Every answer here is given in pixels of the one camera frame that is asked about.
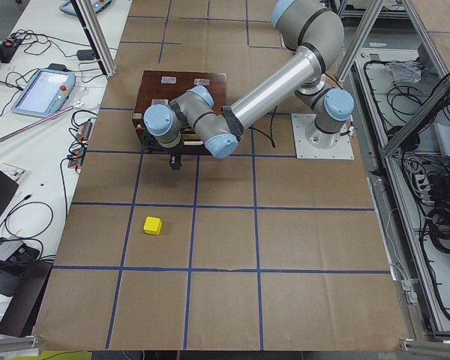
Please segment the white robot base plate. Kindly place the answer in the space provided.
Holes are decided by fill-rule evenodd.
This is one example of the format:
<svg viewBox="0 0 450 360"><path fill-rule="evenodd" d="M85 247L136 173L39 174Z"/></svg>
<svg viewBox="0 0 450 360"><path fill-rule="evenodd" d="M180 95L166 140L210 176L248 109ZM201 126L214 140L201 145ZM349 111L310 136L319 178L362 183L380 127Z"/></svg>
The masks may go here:
<svg viewBox="0 0 450 360"><path fill-rule="evenodd" d="M296 158L299 160L345 160L355 157L349 135L341 135L347 130L342 128L334 134L321 132L315 124L315 114L293 113L292 132Z"/></svg>

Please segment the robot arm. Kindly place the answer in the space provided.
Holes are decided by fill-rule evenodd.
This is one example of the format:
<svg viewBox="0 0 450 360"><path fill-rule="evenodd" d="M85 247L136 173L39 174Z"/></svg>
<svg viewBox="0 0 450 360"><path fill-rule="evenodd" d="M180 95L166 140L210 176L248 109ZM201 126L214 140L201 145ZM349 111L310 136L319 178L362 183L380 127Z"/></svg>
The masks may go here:
<svg viewBox="0 0 450 360"><path fill-rule="evenodd" d="M181 158L182 129L186 127L192 128L215 158L231 155L245 130L291 95L316 114L307 127L310 144L320 149L334 146L354 109L348 91L326 83L326 71L335 63L344 41L341 19L319 1L278 1L271 22L294 55L255 89L223 106L219 115L213 112L213 98L202 85L145 110L145 129L171 161Z"/></svg>

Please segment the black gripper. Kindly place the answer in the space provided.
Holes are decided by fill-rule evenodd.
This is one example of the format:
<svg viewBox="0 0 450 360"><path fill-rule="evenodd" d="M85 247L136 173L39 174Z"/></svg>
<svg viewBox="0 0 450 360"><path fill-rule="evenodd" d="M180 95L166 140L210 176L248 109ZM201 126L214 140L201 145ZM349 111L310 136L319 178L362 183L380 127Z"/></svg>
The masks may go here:
<svg viewBox="0 0 450 360"><path fill-rule="evenodd" d="M182 168L182 153L184 151L184 144L182 133L179 131L175 139L171 142L162 144L149 132L145 132L141 137L142 150L146 154L168 154L169 166L172 170L178 171Z"/></svg>

